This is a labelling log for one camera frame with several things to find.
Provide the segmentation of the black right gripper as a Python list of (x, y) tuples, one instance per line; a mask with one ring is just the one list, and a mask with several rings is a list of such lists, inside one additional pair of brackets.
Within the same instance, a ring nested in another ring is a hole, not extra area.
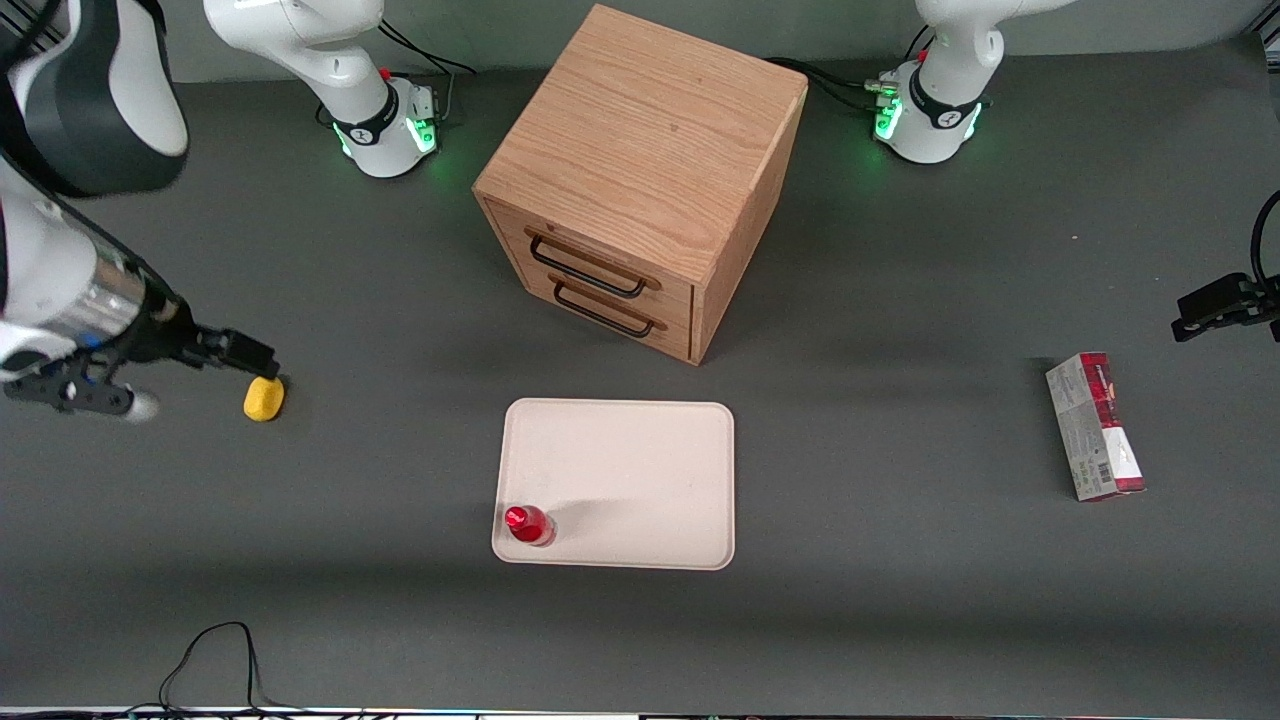
[(65, 389), (113, 389), (128, 365), (179, 363), (276, 379), (275, 350), (239, 331), (201, 327), (189, 305), (151, 284), (91, 284), (58, 314), (74, 348), (58, 361)]

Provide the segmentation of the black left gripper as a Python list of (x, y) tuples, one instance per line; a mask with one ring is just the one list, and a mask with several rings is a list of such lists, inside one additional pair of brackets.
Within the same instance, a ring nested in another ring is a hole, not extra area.
[(1172, 337), (1185, 343), (1203, 333), (1231, 325), (1267, 324), (1279, 342), (1279, 275), (1262, 281), (1230, 273), (1178, 300)]

